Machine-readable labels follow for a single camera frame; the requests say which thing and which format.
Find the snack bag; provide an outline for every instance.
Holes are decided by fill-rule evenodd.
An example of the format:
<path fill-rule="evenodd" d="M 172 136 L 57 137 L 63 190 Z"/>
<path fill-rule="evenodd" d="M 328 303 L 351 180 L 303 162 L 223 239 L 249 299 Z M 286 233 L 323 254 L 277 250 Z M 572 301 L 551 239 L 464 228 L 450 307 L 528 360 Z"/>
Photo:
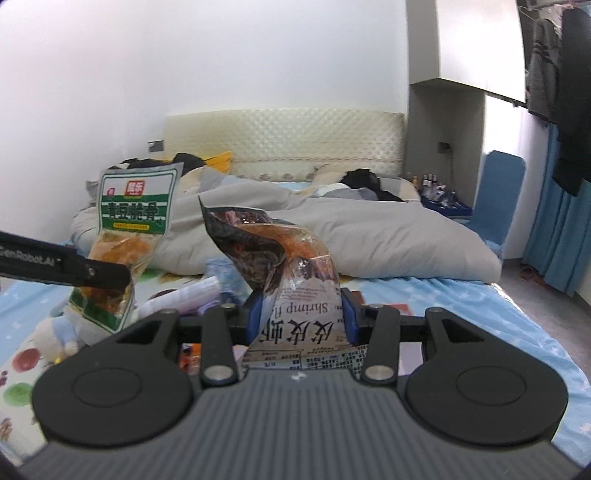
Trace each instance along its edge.
<path fill-rule="evenodd" d="M 339 277 L 326 247 L 309 230 L 264 211 L 202 205 L 207 233 L 252 289 L 263 291 L 259 335 L 243 367 L 352 367 Z"/>
<path fill-rule="evenodd" d="M 79 287 L 66 310 L 80 338 L 93 345 L 125 328 L 134 305 L 134 283 L 168 231 L 174 189 L 182 164 L 106 170 L 99 183 L 99 235 L 88 258 L 131 270 L 123 291 Z"/>

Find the stuffed toy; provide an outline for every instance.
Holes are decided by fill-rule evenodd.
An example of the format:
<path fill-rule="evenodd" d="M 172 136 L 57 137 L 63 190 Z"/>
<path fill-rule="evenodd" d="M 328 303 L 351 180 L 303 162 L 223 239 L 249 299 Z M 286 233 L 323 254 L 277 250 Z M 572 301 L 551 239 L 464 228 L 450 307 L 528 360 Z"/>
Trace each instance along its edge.
<path fill-rule="evenodd" d="M 65 316 L 48 317 L 35 327 L 33 343 L 41 356 L 59 363 L 78 353 L 83 345 Z"/>

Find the slipper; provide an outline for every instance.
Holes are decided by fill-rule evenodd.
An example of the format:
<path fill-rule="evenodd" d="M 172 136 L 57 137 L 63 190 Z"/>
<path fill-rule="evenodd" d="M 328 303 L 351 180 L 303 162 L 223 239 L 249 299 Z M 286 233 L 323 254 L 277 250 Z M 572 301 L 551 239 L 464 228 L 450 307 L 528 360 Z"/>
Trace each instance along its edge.
<path fill-rule="evenodd" d="M 521 269 L 519 278 L 524 282 L 529 282 L 536 275 L 535 270 L 532 267 L 526 266 Z"/>
<path fill-rule="evenodd" d="M 540 286 L 542 286 L 542 287 L 545 287 L 545 285 L 546 285 L 546 282 L 544 281 L 544 277 L 541 277 L 541 276 L 539 276 L 539 275 L 536 275 L 536 276 L 534 277 L 534 284 L 535 284 L 535 285 L 540 285 Z"/>

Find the gray comforter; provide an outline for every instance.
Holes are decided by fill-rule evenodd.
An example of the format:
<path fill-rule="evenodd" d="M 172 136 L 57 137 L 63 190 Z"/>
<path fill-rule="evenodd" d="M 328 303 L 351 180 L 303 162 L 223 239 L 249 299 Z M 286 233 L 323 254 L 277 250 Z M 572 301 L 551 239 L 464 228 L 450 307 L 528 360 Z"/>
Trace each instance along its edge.
<path fill-rule="evenodd" d="M 208 258 L 222 253 L 208 237 L 199 208 L 243 206 L 303 225 L 320 238 L 338 271 L 353 277 L 444 277 L 493 283 L 501 262 L 478 235 L 420 205 L 338 198 L 309 198 L 270 182 L 220 181 L 177 192 L 170 233 L 151 265 L 179 275 L 204 272 Z M 73 222 L 73 240 L 90 251 L 98 234 L 92 206 Z"/>

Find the black jacket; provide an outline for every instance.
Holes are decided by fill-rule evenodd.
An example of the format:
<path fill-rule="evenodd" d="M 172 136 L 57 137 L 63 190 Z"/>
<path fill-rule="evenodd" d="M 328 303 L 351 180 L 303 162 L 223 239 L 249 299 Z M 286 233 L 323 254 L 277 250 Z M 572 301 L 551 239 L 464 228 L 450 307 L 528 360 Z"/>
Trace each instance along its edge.
<path fill-rule="evenodd" d="M 560 156 L 553 179 L 577 196 L 583 179 L 591 180 L 591 17 L 579 8 L 562 16 L 556 125 Z"/>

